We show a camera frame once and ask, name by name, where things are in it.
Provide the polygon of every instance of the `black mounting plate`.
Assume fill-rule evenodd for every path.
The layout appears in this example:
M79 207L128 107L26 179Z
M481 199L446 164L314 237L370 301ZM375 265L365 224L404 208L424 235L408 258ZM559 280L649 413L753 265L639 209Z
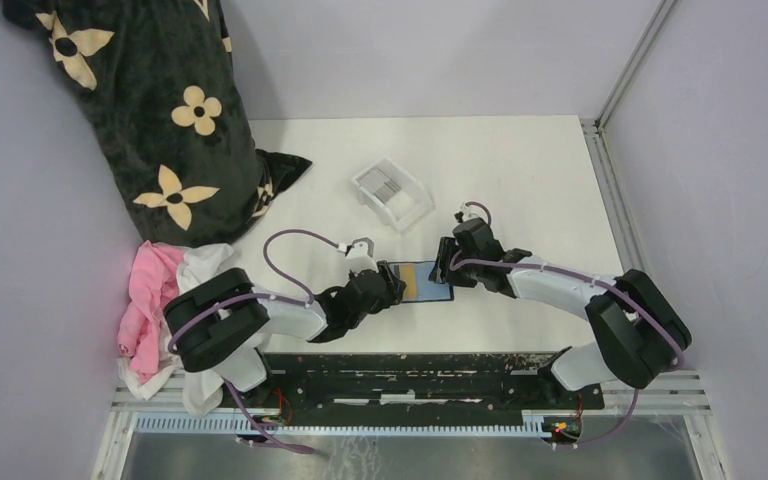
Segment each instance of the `black mounting plate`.
M522 425L522 410L574 411L579 401L605 408L599 385L547 398L537 368L552 355L267 353L269 379L245 397L248 406L274 408L270 393L280 388L293 425L305 426L513 426ZM417 402L400 402L411 395ZM228 392L221 406L235 406Z

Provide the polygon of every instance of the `beige flower print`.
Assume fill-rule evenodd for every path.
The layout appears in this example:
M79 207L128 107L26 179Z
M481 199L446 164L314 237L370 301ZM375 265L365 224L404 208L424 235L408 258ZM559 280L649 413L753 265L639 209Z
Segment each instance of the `beige flower print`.
M49 42L54 51L54 60L62 63L66 73L82 87L95 90L98 80L87 64L86 57L95 55L107 45L113 37L113 32L88 28L68 33L57 18L56 12L50 15L38 13L37 19L51 31Z
M207 11L207 0L193 0L193 1L201 9L201 13L204 14L204 18L210 20L210 13Z
M215 187L184 188L175 172L166 165L160 166L157 183L163 193L143 193L134 199L134 203L145 205L148 208L166 207L172 220L184 230L190 228L190 223L193 220L193 212L188 204L207 200L219 191Z
M257 198L260 208L252 214L252 217L260 217L265 214L266 211L269 210L269 204L274 197L275 194L272 193L272 182L268 182L263 187L257 187Z
M207 136L216 130L213 117L222 113L222 104L215 97L204 98L204 90L192 85L184 90L184 103L172 110L172 121L181 127L196 126L196 133Z

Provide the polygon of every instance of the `white wall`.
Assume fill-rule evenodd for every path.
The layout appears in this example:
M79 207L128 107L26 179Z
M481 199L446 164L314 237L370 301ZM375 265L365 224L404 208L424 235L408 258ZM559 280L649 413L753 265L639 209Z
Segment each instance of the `white wall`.
M685 1L608 125L737 478L768 478L768 1Z
M253 119L595 118L657 0L224 0Z
M0 16L0 479L87 478L138 238L50 47L23 33Z

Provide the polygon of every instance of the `white tabletop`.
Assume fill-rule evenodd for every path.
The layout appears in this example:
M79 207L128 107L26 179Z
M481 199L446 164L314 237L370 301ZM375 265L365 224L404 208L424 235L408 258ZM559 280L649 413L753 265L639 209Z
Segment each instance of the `white tabletop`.
M259 148L302 155L313 168L277 197L260 223L234 244L238 265L265 288L303 297L263 261L266 238L306 228L337 242L370 237L376 260L433 260L451 235L460 204L493 213L505 249L599 274L620 274L620 260L593 166L575 116L385 118L255 121ZM356 200L350 178L388 156L422 181L436 209L404 235ZM315 292L345 284L341 256L315 239L287 236L273 260ZM368 316L345 338L323 345L274 337L282 352L548 351L592 340L589 326L560 310L475 289L454 302L400 305Z

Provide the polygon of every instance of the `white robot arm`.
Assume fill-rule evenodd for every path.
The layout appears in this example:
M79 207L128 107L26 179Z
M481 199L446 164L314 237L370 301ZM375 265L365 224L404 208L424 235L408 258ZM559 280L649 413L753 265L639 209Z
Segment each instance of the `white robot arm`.
M505 251L490 225L465 204L453 237L443 237L432 280L552 305L590 323L596 341L558 353L544 373L567 391L619 379L645 388L677 368L692 337L643 272L591 275L520 249Z

